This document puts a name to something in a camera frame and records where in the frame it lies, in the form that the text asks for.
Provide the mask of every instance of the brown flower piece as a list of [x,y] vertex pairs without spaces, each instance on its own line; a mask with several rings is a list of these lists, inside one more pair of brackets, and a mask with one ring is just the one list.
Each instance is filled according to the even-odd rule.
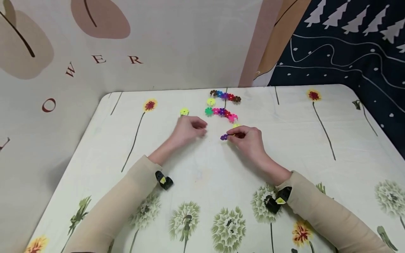
[[242,99],[239,96],[235,96],[233,99],[233,102],[235,102],[235,103],[240,103],[241,101],[242,101]]

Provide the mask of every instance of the wavy line pattern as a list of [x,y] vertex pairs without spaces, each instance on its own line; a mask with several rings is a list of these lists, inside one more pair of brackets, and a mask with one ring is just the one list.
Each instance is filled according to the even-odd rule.
[[378,54],[378,53],[368,53],[368,54],[362,55],[361,57],[357,58],[356,60],[354,60],[353,62],[351,62],[351,63],[349,63],[349,64],[347,64],[347,65],[339,65],[339,64],[334,64],[334,63],[333,63],[333,56],[335,55],[335,48],[334,48],[333,45],[331,45],[331,44],[325,44],[325,45],[322,45],[322,46],[318,47],[317,49],[315,49],[314,51],[312,51],[310,54],[308,54],[307,56],[305,56],[305,57],[302,58],[301,60],[295,60],[294,55],[293,55],[293,53],[292,53],[292,39],[290,39],[290,52],[291,52],[292,60],[293,60],[294,62],[303,61],[303,60],[305,60],[307,57],[309,57],[311,54],[313,54],[314,52],[316,52],[318,49],[320,49],[320,48],[322,48],[322,47],[325,47],[325,46],[330,46],[330,47],[332,48],[332,55],[331,55],[331,58],[330,58],[330,63],[331,63],[332,65],[338,66],[338,67],[347,67],[347,66],[350,66],[350,65],[352,65],[353,63],[355,63],[356,61],[358,61],[358,60],[360,60],[361,58],[363,58],[363,57],[365,57],[365,56],[368,56],[368,55],[377,55],[377,56],[380,58],[380,70],[381,70],[380,73],[381,73],[383,79],[385,80],[385,82],[386,82],[389,86],[391,86],[391,87],[398,88],[398,89],[405,89],[405,87],[400,87],[400,86],[393,85],[393,84],[391,84],[391,83],[387,80],[387,78],[386,78],[386,77],[384,76],[384,74],[383,74],[382,57],[381,57],[381,55]]
[[376,88],[378,88],[389,100],[391,100],[391,102],[399,109],[401,110],[401,112],[405,113],[405,110],[402,109],[390,96],[388,96],[387,93],[385,93],[377,84],[375,84],[372,80],[370,80],[369,78],[367,78],[364,74],[363,71],[359,70],[359,69],[351,69],[351,70],[342,70],[340,68],[332,68],[332,67],[297,67],[297,66],[287,66],[287,65],[277,65],[276,67],[289,67],[289,68],[323,68],[323,69],[334,69],[334,70],[338,70],[338,71],[342,71],[342,72],[351,72],[351,71],[358,71],[361,73],[361,76],[366,79],[367,81],[369,81],[372,85],[374,85]]

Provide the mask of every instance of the white tree print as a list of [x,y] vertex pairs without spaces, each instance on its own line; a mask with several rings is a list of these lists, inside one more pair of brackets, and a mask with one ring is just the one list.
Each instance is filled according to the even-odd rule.
[[352,21],[349,21],[347,25],[342,27],[342,29],[346,30],[345,34],[348,34],[349,32],[358,32],[358,27],[363,23],[363,18],[367,14],[367,8],[370,5],[367,5],[367,7],[359,14],[355,19]]
[[346,3],[337,8],[336,11],[328,17],[328,20],[323,23],[323,25],[326,25],[325,29],[328,29],[329,26],[337,26],[337,22],[342,18],[343,13],[346,11],[348,2],[350,2],[350,0],[347,0]]
[[388,26],[387,30],[381,31],[380,33],[384,34],[382,37],[383,40],[388,40],[391,44],[394,43],[395,37],[398,37],[399,31],[404,28],[405,19],[402,19],[396,22],[392,26]]
[[364,32],[363,32],[363,33],[365,33],[364,36],[367,36],[369,34],[369,32],[378,32],[378,25],[382,24],[382,19],[383,19],[383,17],[385,17],[388,7],[390,7],[389,4],[386,5],[385,8],[382,11],[380,11],[380,13],[377,14],[377,16],[373,19],[373,21],[370,22],[367,29],[364,30]]
[[324,6],[326,5],[326,0],[322,0],[318,7],[311,12],[309,18],[307,18],[304,22],[308,23],[307,27],[310,27],[313,23],[319,23],[321,21],[321,15],[324,13]]
[[401,51],[399,51],[400,53],[405,53],[405,44],[397,46],[396,48],[401,49]]

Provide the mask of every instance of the right hand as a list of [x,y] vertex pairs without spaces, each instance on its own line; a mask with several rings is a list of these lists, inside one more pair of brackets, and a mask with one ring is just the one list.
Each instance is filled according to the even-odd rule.
[[226,133],[229,134],[228,140],[255,164],[269,158],[264,150],[262,131],[259,129],[241,125],[228,130]]

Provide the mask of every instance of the yellow sticker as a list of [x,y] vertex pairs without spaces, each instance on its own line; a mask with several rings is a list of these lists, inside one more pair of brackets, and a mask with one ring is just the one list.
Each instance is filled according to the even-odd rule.
[[209,106],[214,106],[215,105],[215,99],[214,98],[209,98],[207,99],[207,104]]
[[280,204],[280,205],[283,205],[283,204],[286,203],[285,200],[283,200],[282,198],[276,199],[276,202],[277,202],[278,204]]

